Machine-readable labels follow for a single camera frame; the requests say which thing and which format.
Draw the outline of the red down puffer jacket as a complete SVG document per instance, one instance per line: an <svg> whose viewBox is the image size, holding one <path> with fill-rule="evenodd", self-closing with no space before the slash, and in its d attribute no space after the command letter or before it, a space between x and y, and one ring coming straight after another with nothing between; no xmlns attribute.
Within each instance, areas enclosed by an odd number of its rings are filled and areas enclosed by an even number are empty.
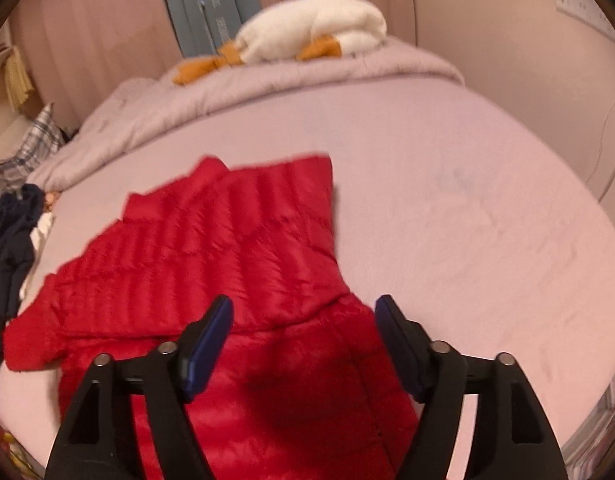
<svg viewBox="0 0 615 480"><path fill-rule="evenodd" d="M67 408L100 353L142 356L212 300L234 325L189 405L219 479L392 479L418 418L370 307L335 256L332 165L313 156L191 174L129 197L4 331L10 370L58 366Z"/></svg>

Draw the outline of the dark navy clothes pile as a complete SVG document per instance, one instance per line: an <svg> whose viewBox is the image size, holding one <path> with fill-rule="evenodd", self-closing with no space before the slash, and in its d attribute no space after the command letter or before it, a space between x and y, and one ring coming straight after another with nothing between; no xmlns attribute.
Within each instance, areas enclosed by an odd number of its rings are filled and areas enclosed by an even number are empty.
<svg viewBox="0 0 615 480"><path fill-rule="evenodd" d="M45 193L34 184L0 196L0 366L4 326L18 315L20 291L35 262L30 233L44 212Z"/></svg>

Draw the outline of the plaid grey pillow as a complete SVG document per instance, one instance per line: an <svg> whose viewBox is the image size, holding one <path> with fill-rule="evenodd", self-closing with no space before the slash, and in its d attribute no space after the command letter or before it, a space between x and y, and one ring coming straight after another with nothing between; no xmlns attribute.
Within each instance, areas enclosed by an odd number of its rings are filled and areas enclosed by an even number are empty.
<svg viewBox="0 0 615 480"><path fill-rule="evenodd" d="M18 190L43 162L64 146L63 131L53 118L53 104L48 103L32 121L16 151L0 160L0 195Z"/></svg>

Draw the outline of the grey folded duvet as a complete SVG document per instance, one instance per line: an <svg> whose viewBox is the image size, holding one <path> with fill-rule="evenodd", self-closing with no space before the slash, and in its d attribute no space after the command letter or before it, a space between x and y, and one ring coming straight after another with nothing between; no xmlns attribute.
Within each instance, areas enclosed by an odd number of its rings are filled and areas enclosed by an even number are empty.
<svg viewBox="0 0 615 480"><path fill-rule="evenodd" d="M172 75L124 81L85 119L75 139L45 160L27 181L45 191L65 191L187 122L276 93L396 75L465 83L458 68L444 58L396 38L343 58L221 68L187 86L174 84Z"/></svg>

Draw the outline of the yellow tassel hanging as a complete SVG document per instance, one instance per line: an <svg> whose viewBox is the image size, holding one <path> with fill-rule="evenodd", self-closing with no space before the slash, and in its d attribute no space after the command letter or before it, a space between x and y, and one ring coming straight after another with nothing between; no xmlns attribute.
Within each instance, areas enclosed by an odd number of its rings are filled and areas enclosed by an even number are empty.
<svg viewBox="0 0 615 480"><path fill-rule="evenodd" d="M12 47L7 61L4 63L4 85L6 86L8 102L15 112L18 112L35 91L34 84L27 73L20 50Z"/></svg>

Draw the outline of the pink curtain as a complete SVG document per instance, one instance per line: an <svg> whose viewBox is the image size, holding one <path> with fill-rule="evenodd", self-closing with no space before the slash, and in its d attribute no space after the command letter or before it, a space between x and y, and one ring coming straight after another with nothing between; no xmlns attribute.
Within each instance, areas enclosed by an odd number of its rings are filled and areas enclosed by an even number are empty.
<svg viewBox="0 0 615 480"><path fill-rule="evenodd" d="M415 0L369 1L391 34L415 41ZM80 127L122 81L158 78L184 56L165 0L21 0L10 26L39 99L65 129Z"/></svg>

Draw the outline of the blue grey curtain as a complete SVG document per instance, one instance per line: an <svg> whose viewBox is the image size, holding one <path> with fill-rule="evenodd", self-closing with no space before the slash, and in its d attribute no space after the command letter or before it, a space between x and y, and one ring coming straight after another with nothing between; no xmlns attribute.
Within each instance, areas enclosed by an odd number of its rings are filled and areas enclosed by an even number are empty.
<svg viewBox="0 0 615 480"><path fill-rule="evenodd" d="M182 55L213 55L262 10L260 0L165 0Z"/></svg>

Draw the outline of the white goose plush toy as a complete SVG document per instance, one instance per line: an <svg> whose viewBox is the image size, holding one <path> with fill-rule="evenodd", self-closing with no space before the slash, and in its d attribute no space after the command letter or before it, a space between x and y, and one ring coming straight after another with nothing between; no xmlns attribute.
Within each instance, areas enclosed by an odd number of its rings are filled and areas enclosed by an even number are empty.
<svg viewBox="0 0 615 480"><path fill-rule="evenodd" d="M179 64L173 83L185 86L226 66L342 58L387 36L385 17L367 0L286 0L255 14L216 54Z"/></svg>

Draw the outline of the white wall power strip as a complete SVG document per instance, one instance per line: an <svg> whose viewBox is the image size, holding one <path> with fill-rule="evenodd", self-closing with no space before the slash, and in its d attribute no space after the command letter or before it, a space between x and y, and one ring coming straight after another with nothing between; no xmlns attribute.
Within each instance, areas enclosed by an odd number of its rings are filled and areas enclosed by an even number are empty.
<svg viewBox="0 0 615 480"><path fill-rule="evenodd" d="M615 29L595 0L556 0L556 9L615 42Z"/></svg>

